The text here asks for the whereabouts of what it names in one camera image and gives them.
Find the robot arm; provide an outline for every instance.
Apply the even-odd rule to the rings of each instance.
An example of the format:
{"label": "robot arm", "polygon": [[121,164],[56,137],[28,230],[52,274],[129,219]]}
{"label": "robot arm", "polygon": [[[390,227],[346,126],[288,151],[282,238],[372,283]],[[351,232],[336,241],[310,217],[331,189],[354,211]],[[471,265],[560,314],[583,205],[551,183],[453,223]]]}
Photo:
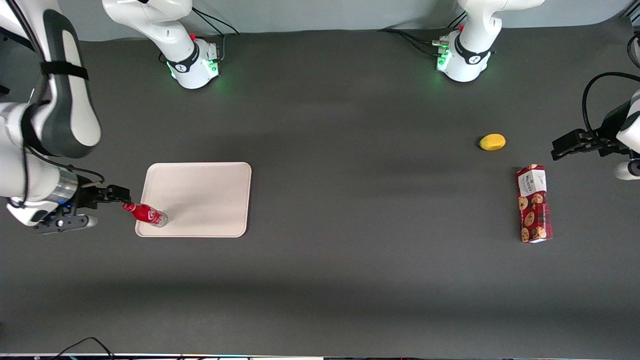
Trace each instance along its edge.
{"label": "robot arm", "polygon": [[55,0],[0,0],[0,27],[31,43],[45,74],[34,103],[0,103],[0,195],[38,232],[91,227],[95,218],[76,209],[126,200],[128,190],[97,188],[44,156],[80,158],[100,140],[76,32]]}
{"label": "robot arm", "polygon": [[567,155],[595,150],[601,157],[612,153],[627,155],[629,160],[616,165],[614,174],[621,180],[638,180],[640,179],[639,117],[640,90],[636,91],[631,100],[611,110],[599,128],[591,131],[575,129],[554,140],[551,156],[555,161]]}
{"label": "robot arm", "polygon": [[22,26],[22,33],[17,35],[27,35],[41,56],[42,70],[47,76],[44,88],[48,88],[50,97],[47,103],[12,108],[7,116],[12,120],[9,122],[14,123],[15,118],[21,119],[26,114],[36,137],[27,139],[31,142],[28,145],[43,150],[44,154],[86,156],[100,141],[100,124],[73,25],[60,13],[55,0],[2,2],[5,6],[0,8],[5,11],[0,13],[0,26],[7,30],[15,29],[16,22]]}
{"label": "robot arm", "polygon": [[436,69],[460,82],[472,81],[486,68],[491,55],[489,49],[502,29],[502,20],[496,12],[524,10],[544,3],[545,0],[458,0],[467,12],[464,30],[455,30],[440,37],[441,44],[453,43],[452,49],[441,47],[441,59]]}
{"label": "robot arm", "polygon": [[177,20],[191,12],[191,0],[102,0],[111,20],[151,39],[166,58],[171,75],[187,89],[201,88],[219,74],[218,48],[191,38]]}

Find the white tray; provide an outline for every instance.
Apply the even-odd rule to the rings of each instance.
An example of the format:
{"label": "white tray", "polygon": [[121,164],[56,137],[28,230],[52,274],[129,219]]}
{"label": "white tray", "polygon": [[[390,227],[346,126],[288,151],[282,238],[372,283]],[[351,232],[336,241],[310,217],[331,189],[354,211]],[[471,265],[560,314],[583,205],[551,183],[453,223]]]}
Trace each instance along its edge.
{"label": "white tray", "polygon": [[154,238],[237,238],[246,231],[251,166],[247,163],[158,163],[147,170],[141,202],[167,214],[163,227],[136,222]]}

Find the dark gray tabletop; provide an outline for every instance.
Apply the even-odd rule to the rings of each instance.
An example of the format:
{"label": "dark gray tabletop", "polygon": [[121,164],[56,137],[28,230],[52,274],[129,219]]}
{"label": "dark gray tabletop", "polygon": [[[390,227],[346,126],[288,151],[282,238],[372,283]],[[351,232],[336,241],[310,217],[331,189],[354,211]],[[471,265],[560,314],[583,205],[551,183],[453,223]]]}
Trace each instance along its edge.
{"label": "dark gray tabletop", "polygon": [[[139,199],[153,163],[246,161],[249,229],[139,238],[107,205],[95,229],[43,237],[2,211],[4,350],[97,336],[114,352],[638,358],[640,183],[613,177],[622,157],[549,154],[582,126],[589,79],[638,72],[631,34],[506,29],[467,84],[391,34],[242,35],[193,91],[151,42],[83,43],[104,133],[73,164]],[[597,84],[594,122],[637,86]],[[488,133],[507,146],[479,150]],[[536,245],[518,231],[530,163],[555,233]]]}

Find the cable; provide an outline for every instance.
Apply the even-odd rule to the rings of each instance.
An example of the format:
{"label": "cable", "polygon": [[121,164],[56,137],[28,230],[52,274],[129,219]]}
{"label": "cable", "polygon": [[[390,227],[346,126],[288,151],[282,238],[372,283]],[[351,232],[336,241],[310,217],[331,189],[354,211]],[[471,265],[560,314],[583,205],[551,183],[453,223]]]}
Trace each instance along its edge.
{"label": "cable", "polygon": [[15,209],[24,208],[24,203],[27,201],[29,197],[29,170],[27,166],[27,149],[22,145],[22,168],[24,169],[24,189],[22,193],[24,194],[24,198],[18,204],[14,204],[10,197],[6,198],[7,204]]}
{"label": "cable", "polygon": [[458,25],[460,25],[465,19],[467,18],[467,14],[465,13],[465,16],[462,17],[462,19],[460,19],[454,26],[453,28],[457,28]]}
{"label": "cable", "polygon": [[384,33],[394,33],[394,34],[398,34],[400,35],[403,39],[409,41],[409,44],[411,44],[411,46],[413,46],[414,48],[416,48],[416,50],[420,51],[423,54],[427,54],[427,55],[433,55],[434,53],[426,51],[425,49],[419,47],[415,42],[413,42],[413,39],[417,39],[420,40],[420,44],[430,44],[430,42],[424,42],[425,40],[421,40],[419,38],[416,38],[415,36],[409,34],[409,33],[405,33],[404,31],[400,31],[400,30],[396,30],[396,29],[380,29],[378,31],[384,32]]}
{"label": "cable", "polygon": [[199,13],[200,15],[205,15],[206,17],[208,17],[208,18],[210,18],[210,19],[213,19],[213,20],[215,20],[215,21],[219,22],[220,24],[224,24],[224,25],[228,26],[230,29],[232,29],[232,30],[234,31],[234,33],[236,33],[236,35],[240,35],[240,33],[238,32],[238,30],[236,30],[236,28],[234,28],[234,27],[233,27],[233,26],[231,26],[230,24],[227,24],[226,22],[224,22],[224,21],[222,21],[222,20],[218,19],[217,17],[213,17],[213,16],[209,15],[208,13],[205,13],[205,12],[203,12],[203,11],[200,11],[200,10],[198,10],[198,9],[196,9],[196,8],[192,8],[192,9],[193,9],[193,11],[194,11],[195,13]]}
{"label": "cable", "polygon": [[627,42],[627,55],[629,56],[629,59],[631,59],[631,62],[634,63],[634,65],[638,68],[640,68],[640,62],[638,62],[637,56],[634,56],[631,53],[631,48],[634,47],[634,42],[635,40],[637,40],[638,38],[640,38],[640,33],[636,33],[634,34],[634,36],[632,36],[629,39],[629,42]]}
{"label": "cable", "polygon": [[29,145],[26,145],[26,148],[27,148],[27,149],[29,149],[29,151],[31,151],[31,153],[32,153],[33,155],[35,155],[38,159],[40,159],[40,160],[42,160],[42,161],[44,161],[44,162],[46,162],[46,163],[50,163],[51,165],[55,165],[55,166],[57,166],[57,167],[65,168],[65,169],[67,169],[67,170],[69,170],[69,171],[71,171],[71,172],[73,172],[73,171],[76,171],[76,172],[85,172],[85,173],[87,173],[87,174],[95,175],[95,176],[97,176],[97,177],[99,177],[99,178],[100,178],[100,180],[96,181],[96,183],[99,183],[99,184],[102,184],[102,183],[104,183],[104,181],[105,181],[104,176],[103,176],[102,174],[100,174],[99,172],[95,172],[95,171],[92,171],[92,170],[87,170],[87,169],[85,169],[85,168],[75,167],[75,166],[72,166],[72,165],[62,165],[61,163],[57,163],[57,162],[55,162],[55,161],[53,161],[53,160],[47,159],[47,158],[45,158],[44,156],[40,155],[37,151],[35,151],[35,150],[34,150],[33,148],[31,148]]}
{"label": "cable", "polygon": [[624,72],[603,72],[600,75],[596,75],[587,86],[584,88],[584,92],[582,93],[582,119],[584,120],[584,126],[587,128],[587,132],[594,139],[594,141],[603,149],[609,149],[608,145],[605,145],[599,136],[595,135],[595,132],[591,128],[591,124],[589,123],[589,117],[587,116],[587,95],[589,95],[589,90],[593,86],[593,84],[598,81],[598,79],[604,78],[606,76],[618,76],[621,78],[631,79],[640,82],[640,76],[635,76],[631,74],[626,74]]}
{"label": "cable", "polygon": [[207,24],[209,24],[212,28],[214,28],[214,29],[215,29],[215,30],[220,34],[220,36],[221,36],[221,37],[225,37],[225,34],[223,34],[223,33],[222,33],[222,31],[220,31],[218,28],[216,28],[216,26],[215,26],[214,24],[211,24],[211,22],[210,22],[209,20],[205,19],[205,17],[204,17],[204,16],[202,16],[199,12],[195,12],[195,13],[196,13],[196,15],[198,15],[202,20],[206,21],[206,23],[207,23]]}
{"label": "cable", "polygon": [[450,27],[451,27],[451,25],[453,25],[453,23],[454,23],[454,22],[456,22],[456,21],[457,21],[457,20],[458,20],[462,15],[466,15],[466,14],[467,14],[467,12],[466,12],[466,11],[462,11],[462,12],[460,13],[460,15],[458,15],[455,19],[453,19],[453,20],[449,23],[449,25],[447,25],[447,28],[450,28]]}
{"label": "cable", "polygon": [[93,340],[93,341],[97,342],[97,343],[98,343],[98,345],[100,345],[100,346],[104,349],[104,351],[107,353],[107,355],[109,356],[109,358],[110,358],[111,360],[114,360],[115,356],[113,355],[113,353],[111,352],[111,350],[109,350],[106,346],[104,346],[104,344],[103,344],[103,343],[101,343],[101,342],[100,342],[100,340],[98,340],[98,339],[94,338],[93,336],[89,336],[88,338],[84,338],[84,339],[82,339],[82,340],[78,341],[77,343],[75,343],[75,344],[73,344],[73,345],[71,345],[71,346],[69,346],[69,347],[65,348],[65,349],[64,349],[64,350],[62,350],[58,355],[54,356],[54,357],[52,358],[52,360],[53,360],[53,359],[57,359],[57,358],[59,358],[60,356],[62,356],[62,354],[64,354],[65,352],[67,352],[70,348],[76,347],[76,346],[78,346],[78,345],[80,345],[80,344],[84,343],[84,342],[85,342],[85,341],[87,341],[87,340]]}
{"label": "cable", "polygon": [[414,35],[411,35],[409,33],[407,33],[406,31],[402,31],[402,30],[398,30],[398,29],[380,29],[378,31],[382,31],[383,33],[394,33],[394,34],[399,34],[403,37],[408,37],[416,42],[419,42],[420,44],[429,44],[431,45],[431,41],[429,40],[423,40],[421,38],[418,38]]}
{"label": "cable", "polygon": [[220,61],[224,60],[225,55],[227,54],[226,45],[227,45],[227,37],[223,37],[222,38],[222,56],[220,56]]}

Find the coca-cola bottle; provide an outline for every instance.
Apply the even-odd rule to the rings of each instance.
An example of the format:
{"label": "coca-cola bottle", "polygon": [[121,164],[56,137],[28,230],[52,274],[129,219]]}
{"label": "coca-cola bottle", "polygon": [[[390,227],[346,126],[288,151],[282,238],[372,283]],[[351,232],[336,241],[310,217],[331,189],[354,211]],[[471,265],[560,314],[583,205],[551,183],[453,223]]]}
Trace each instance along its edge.
{"label": "coca-cola bottle", "polygon": [[166,225],[169,218],[162,211],[158,211],[147,204],[135,204],[133,202],[125,202],[122,208],[130,212],[134,218],[148,222],[155,227]]}

